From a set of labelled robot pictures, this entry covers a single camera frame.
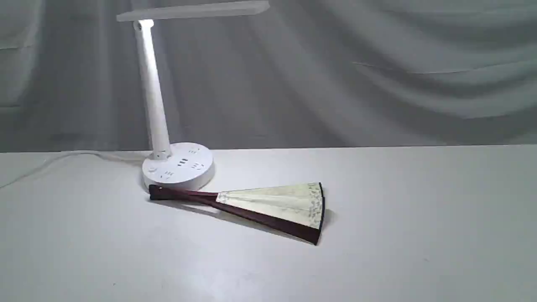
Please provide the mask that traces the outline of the grey backdrop curtain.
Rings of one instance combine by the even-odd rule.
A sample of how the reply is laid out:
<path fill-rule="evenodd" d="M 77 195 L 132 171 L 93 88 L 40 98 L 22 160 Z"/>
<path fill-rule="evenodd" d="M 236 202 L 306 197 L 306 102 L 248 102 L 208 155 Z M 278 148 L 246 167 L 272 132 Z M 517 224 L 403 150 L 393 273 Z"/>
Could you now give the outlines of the grey backdrop curtain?
<path fill-rule="evenodd" d="M 150 149 L 123 12 L 2 0 L 1 151 Z M 157 20 L 169 138 L 212 149 L 536 143 L 535 0 L 271 0 Z"/>

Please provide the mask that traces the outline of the cream paper folding fan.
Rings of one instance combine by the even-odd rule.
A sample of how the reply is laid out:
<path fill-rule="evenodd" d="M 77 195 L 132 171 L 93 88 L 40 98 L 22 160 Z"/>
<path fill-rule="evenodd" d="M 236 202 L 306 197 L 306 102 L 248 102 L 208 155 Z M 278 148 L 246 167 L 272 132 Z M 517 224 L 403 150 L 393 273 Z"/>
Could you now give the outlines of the cream paper folding fan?
<path fill-rule="evenodd" d="M 318 245 L 325 218 L 320 182 L 209 193 L 150 184 L 150 200 L 190 201 Z"/>

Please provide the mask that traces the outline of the white desk lamp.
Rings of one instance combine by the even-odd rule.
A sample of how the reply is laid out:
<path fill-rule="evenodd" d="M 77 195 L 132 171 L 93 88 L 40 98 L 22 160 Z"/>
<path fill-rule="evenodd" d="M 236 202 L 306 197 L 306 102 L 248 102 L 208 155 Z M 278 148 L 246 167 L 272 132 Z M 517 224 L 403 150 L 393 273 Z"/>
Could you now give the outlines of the white desk lamp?
<path fill-rule="evenodd" d="M 267 0 L 168 6 L 124 12 L 119 22 L 132 23 L 136 33 L 139 70 L 145 94 L 146 118 L 152 153 L 142 163 L 146 187 L 159 185 L 198 190 L 214 176 L 212 152 L 198 143 L 171 143 L 160 84 L 152 29 L 156 20 L 259 15 L 270 8 Z"/>

